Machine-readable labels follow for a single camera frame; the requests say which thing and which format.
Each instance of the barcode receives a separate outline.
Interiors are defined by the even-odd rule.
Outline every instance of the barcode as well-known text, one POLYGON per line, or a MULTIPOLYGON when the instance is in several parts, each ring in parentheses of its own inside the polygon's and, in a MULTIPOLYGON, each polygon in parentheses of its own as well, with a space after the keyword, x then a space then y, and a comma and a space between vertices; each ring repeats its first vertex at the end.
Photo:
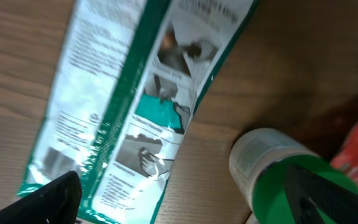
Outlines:
POLYGON ((74 159, 63 155, 61 152, 52 147, 49 147, 48 154, 44 159, 43 173, 49 179, 56 179, 70 170, 74 170, 78 175, 81 175, 80 166, 74 159))

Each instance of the plastic bag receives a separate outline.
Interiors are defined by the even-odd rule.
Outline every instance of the plastic bag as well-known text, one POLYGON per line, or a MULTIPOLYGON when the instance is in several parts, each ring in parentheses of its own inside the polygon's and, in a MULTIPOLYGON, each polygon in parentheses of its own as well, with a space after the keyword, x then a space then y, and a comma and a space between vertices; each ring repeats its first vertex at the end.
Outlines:
POLYGON ((253 0, 77 0, 17 193, 69 170, 78 217, 153 223, 177 150, 253 0))

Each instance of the hand illustration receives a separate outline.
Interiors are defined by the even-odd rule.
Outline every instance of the hand illustration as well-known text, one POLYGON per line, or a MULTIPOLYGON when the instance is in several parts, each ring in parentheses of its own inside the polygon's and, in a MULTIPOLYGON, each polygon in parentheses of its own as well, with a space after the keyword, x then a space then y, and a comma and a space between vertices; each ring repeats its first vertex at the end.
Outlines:
POLYGON ((188 50, 187 54, 196 63, 212 60, 218 52, 218 48, 215 47, 211 41, 206 39, 200 39, 197 42, 193 42, 189 49, 194 49, 188 50))
POLYGON ((149 176, 159 180, 163 174, 169 173, 173 160, 160 159, 151 154, 145 147, 139 149, 140 168, 149 176))

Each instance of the printed illustration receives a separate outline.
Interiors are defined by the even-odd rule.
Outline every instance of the printed illustration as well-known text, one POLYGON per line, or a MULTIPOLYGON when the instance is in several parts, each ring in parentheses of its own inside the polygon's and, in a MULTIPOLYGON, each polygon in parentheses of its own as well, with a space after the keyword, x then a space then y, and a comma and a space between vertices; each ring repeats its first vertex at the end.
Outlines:
POLYGON ((170 24, 157 54, 160 62, 176 71, 182 72, 189 77, 204 75, 204 71, 192 72, 189 62, 193 64, 207 62, 210 65, 212 59, 218 52, 219 47, 215 46, 208 38, 183 39, 180 40, 175 35, 176 28, 170 24))
POLYGON ((136 109, 136 114, 149 121, 172 128, 178 134, 184 134, 191 116, 186 91, 178 85, 158 75, 150 75, 144 94, 136 109))
POLYGON ((156 155, 162 148, 159 139, 142 134, 127 135, 116 157, 116 162, 153 180, 163 180, 169 175, 173 160, 160 159, 156 155))
POLYGON ((41 172, 50 180, 54 180, 71 170, 76 171, 81 176, 80 165, 74 159, 65 156, 52 147, 48 148, 43 165, 44 167, 41 169, 41 172))

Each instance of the green stripe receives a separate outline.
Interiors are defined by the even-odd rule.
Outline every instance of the green stripe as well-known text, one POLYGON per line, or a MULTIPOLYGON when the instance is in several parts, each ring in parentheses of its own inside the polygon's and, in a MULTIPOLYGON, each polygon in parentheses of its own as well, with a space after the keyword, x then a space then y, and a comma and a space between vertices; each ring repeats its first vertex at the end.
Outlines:
POLYGON ((122 131, 169 3, 170 0, 149 0, 145 6, 121 76, 93 143, 94 149, 85 162, 85 170, 88 172, 81 175, 83 200, 80 209, 82 211, 91 209, 93 197, 105 172, 103 164, 109 162, 109 156, 122 131))

